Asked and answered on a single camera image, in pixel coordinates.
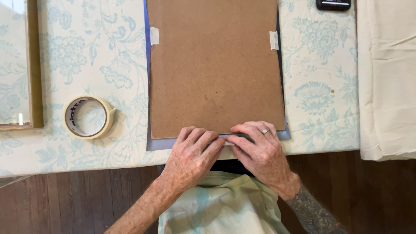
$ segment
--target tattooed forearm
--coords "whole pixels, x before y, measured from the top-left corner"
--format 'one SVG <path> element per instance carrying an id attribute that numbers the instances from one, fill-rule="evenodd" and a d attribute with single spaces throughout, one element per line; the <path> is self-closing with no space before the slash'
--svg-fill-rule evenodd
<path id="1" fill-rule="evenodd" d="M 309 234 L 347 234 L 345 228 L 302 185 L 286 203 Z"/>

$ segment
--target masking tape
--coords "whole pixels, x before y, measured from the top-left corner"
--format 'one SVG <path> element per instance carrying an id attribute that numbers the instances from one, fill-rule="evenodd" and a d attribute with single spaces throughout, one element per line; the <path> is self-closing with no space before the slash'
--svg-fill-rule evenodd
<path id="1" fill-rule="evenodd" d="M 150 28 L 150 44 L 159 45 L 159 29 L 155 27 Z"/>
<path id="2" fill-rule="evenodd" d="M 94 134 L 86 134 L 82 132 L 75 126 L 75 121 L 74 121 L 74 115 L 75 115 L 75 112 L 77 111 L 77 107 L 79 106 L 79 104 L 83 102 L 89 102 L 89 101 L 97 101 L 103 107 L 105 111 L 104 125 L 98 132 Z M 66 105 L 64 110 L 65 111 L 64 111 L 63 119 L 64 119 L 65 128 L 69 131 L 69 133 L 72 136 L 79 138 L 79 139 L 84 139 L 84 140 L 97 138 L 106 134 L 108 130 L 110 130 L 111 126 L 113 125 L 114 112 L 116 111 L 116 109 L 113 109 L 106 100 L 100 97 L 95 97 L 91 95 L 80 95 L 78 97 L 75 97 Z"/>
<path id="3" fill-rule="evenodd" d="M 279 37 L 277 31 L 269 32 L 270 34 L 270 49 L 279 50 Z"/>

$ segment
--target hardboard panel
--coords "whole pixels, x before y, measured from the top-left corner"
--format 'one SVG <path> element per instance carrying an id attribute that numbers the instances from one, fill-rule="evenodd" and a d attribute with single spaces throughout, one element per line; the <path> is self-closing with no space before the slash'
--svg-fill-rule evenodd
<path id="1" fill-rule="evenodd" d="M 152 139 L 181 128 L 219 134 L 246 121 L 285 129 L 282 87 L 270 31 L 276 0 L 150 0 L 160 44 L 150 56 Z"/>

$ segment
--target hand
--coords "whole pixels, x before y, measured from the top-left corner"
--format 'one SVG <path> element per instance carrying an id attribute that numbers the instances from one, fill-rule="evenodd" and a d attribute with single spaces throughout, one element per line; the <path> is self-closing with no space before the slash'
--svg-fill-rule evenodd
<path id="1" fill-rule="evenodd" d="M 196 127 L 183 128 L 160 177 L 168 183 L 166 186 L 178 193 L 185 192 L 208 174 L 224 143 L 225 138 L 218 137 L 216 132 Z"/>
<path id="2" fill-rule="evenodd" d="M 266 128 L 270 131 L 263 135 L 261 131 Z M 289 168 L 274 125 L 264 121 L 245 122 L 232 127 L 231 132 L 248 134 L 255 142 L 235 135 L 227 136 L 227 141 L 235 144 L 231 146 L 234 156 L 285 201 L 293 199 L 299 192 L 300 179 Z"/>

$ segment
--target gold frame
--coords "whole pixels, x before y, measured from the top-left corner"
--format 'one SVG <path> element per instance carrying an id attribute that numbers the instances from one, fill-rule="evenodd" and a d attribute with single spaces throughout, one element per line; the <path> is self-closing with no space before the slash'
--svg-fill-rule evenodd
<path id="1" fill-rule="evenodd" d="M 25 0 L 27 79 L 29 89 L 30 122 L 0 124 L 0 130 L 31 129 L 43 127 L 42 80 L 40 75 L 39 26 L 37 1 Z"/>

